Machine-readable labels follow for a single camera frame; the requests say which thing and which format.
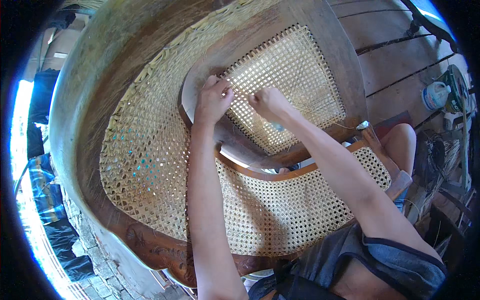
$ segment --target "person's left hand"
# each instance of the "person's left hand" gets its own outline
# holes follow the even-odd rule
[[[225,96],[223,91],[230,82],[215,75],[210,76],[198,96],[193,123],[200,126],[214,126],[225,114],[233,101],[233,91],[228,89]]]

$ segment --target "knee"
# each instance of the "knee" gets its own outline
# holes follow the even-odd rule
[[[409,124],[398,124],[394,128],[392,128],[392,130],[398,137],[402,137],[403,139],[406,139],[414,144],[417,142],[417,135],[415,134],[415,130],[413,130],[413,128]]]

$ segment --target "dark shorts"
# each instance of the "dark shorts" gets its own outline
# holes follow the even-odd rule
[[[445,265],[433,256],[392,240],[367,238],[358,223],[331,233],[306,250],[289,273],[327,290],[352,258],[407,299],[430,299],[446,277]],[[275,289],[279,284],[276,277],[255,283],[250,299],[260,299]]]

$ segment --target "person's leg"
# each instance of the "person's leg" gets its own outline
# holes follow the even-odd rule
[[[417,145],[417,136],[413,128],[405,123],[398,124],[382,138],[380,143],[398,168],[412,176]]]

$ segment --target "cobblestone pavement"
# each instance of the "cobblestone pavement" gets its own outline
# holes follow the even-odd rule
[[[179,286],[172,285],[164,291],[161,286],[154,282],[146,282],[145,278],[154,280],[153,276],[148,277],[149,270],[143,268],[136,259],[132,257],[126,265],[111,259],[107,243],[99,239],[98,228],[96,228],[88,218],[82,214],[80,209],[71,201],[66,193],[63,193],[65,208],[70,223],[77,230],[80,239],[74,244],[73,252],[75,255],[88,254],[94,265],[95,277],[80,282],[86,294],[92,300],[189,300],[191,299]],[[129,265],[136,264],[136,270],[141,272],[131,272]]]

